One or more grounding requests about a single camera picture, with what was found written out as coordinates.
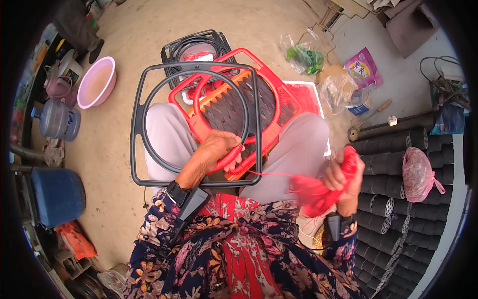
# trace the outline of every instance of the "green vegetables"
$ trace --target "green vegetables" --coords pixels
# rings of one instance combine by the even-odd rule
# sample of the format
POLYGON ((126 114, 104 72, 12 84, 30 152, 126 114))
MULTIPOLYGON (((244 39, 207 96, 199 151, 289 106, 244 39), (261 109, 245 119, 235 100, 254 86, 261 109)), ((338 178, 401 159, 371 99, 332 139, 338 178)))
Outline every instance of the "green vegetables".
POLYGON ((305 67, 303 74, 313 75, 322 71, 324 55, 318 51, 308 50, 302 44, 295 44, 287 50, 287 60, 291 59, 305 67))

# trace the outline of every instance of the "shoe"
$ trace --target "shoe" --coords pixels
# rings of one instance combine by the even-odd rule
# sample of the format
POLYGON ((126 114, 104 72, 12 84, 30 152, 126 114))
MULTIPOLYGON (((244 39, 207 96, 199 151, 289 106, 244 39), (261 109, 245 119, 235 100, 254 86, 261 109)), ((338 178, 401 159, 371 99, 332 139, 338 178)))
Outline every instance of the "shoe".
POLYGON ((88 62, 90 64, 92 64, 93 62, 96 61, 96 58, 98 58, 99 52, 101 52, 101 48, 103 47, 104 43, 105 43, 105 40, 100 39, 99 40, 99 45, 93 51, 90 52, 90 57, 89 57, 89 60, 88 60, 88 62))

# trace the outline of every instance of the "dirt floor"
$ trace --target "dirt floor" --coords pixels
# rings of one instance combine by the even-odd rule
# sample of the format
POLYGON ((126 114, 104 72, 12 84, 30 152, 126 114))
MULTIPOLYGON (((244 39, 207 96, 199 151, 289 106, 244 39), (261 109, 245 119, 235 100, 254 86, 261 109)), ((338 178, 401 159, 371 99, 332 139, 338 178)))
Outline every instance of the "dirt floor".
MULTIPOLYGON (((131 114, 141 73, 161 63, 163 45, 194 32, 215 29, 224 33, 231 48, 251 50, 281 79, 314 81, 314 76, 301 76, 292 70, 278 43, 281 34, 299 38, 316 21, 300 0, 218 0, 211 4, 196 0, 127 0, 105 10, 98 21, 98 36, 105 40, 99 58, 115 59, 118 79, 106 102, 80 109, 80 131, 73 142, 66 144, 65 164, 83 180, 87 206, 79 222, 98 251, 100 269, 128 261, 144 220, 145 189, 131 179, 131 114)), ((322 44, 326 53, 326 38, 322 38, 322 44)), ((329 60, 335 62, 334 53, 329 60)), ((249 61, 240 56, 238 62, 249 61)), ((86 72, 87 58, 83 67, 86 72)), ((163 78, 162 70, 148 76, 143 95, 163 78)), ((168 92, 167 87, 163 88, 154 101, 166 102, 168 92)), ((340 148, 346 143, 351 115, 343 114, 327 119, 332 147, 340 148)), ((138 140, 137 146, 138 174, 146 178, 144 153, 138 140)), ((146 189, 147 201, 151 195, 146 189)))

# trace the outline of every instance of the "leg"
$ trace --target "leg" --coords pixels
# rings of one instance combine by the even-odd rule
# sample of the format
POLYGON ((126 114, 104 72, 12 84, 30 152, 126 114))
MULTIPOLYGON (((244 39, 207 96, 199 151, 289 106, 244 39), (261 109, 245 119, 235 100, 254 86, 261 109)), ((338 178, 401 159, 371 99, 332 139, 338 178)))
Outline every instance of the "leg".
MULTIPOLYGON (((304 113, 299 115, 279 134, 279 142, 269 155, 269 165, 263 173, 287 173, 317 177, 327 150, 329 128, 319 115, 304 113)), ((262 176, 260 182, 245 187, 240 194, 260 204, 279 200, 295 199, 289 190, 287 176, 262 176)))
MULTIPOLYGON (((156 153, 175 167, 184 167, 197 148, 189 125, 179 109, 170 103, 156 103, 146 114, 146 130, 156 153)), ((144 149, 151 180, 172 181, 176 174, 157 164, 144 149)))
POLYGON ((60 35, 78 51, 86 49, 91 52, 100 44, 100 38, 87 23, 81 0, 65 0, 53 23, 60 35))

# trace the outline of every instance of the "purple bag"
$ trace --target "purple bag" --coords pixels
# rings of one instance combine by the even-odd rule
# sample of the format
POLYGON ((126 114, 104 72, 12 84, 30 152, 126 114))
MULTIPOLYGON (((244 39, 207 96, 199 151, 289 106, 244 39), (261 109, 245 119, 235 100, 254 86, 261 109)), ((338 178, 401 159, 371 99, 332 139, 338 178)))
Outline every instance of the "purple bag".
POLYGON ((373 61, 372 55, 370 55, 367 48, 363 48, 357 55, 349 59, 344 67, 350 68, 362 75, 369 86, 373 83, 375 83, 376 86, 383 84, 382 76, 380 76, 375 61, 373 61))

